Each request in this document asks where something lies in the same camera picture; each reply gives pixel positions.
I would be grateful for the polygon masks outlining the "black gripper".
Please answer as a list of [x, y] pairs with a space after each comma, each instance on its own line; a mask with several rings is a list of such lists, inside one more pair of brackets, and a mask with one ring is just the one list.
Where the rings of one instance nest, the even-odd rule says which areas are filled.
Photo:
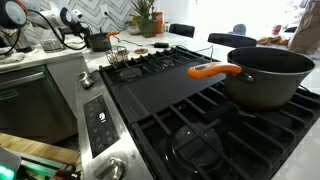
[[69, 28], [72, 34], [75, 36], [80, 36], [81, 34], [83, 34], [84, 36], [88, 36], [91, 34], [90, 28], [83, 26], [83, 21], [79, 21], [74, 24], [71, 24]]

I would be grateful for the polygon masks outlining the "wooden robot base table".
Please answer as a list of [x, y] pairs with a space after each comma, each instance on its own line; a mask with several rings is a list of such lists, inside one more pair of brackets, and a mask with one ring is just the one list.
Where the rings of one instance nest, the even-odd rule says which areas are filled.
[[4, 148], [37, 156], [60, 163], [75, 165], [78, 161], [78, 152], [26, 138], [0, 133], [0, 145]]

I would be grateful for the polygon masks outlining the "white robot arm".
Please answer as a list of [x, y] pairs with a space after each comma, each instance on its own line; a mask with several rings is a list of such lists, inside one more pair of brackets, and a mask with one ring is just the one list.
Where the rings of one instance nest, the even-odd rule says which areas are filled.
[[79, 10], [73, 10], [65, 0], [49, 0], [50, 9], [42, 10], [40, 0], [0, 0], [0, 28], [20, 29], [27, 22], [51, 30], [54, 34], [88, 36], [90, 30], [82, 26]]

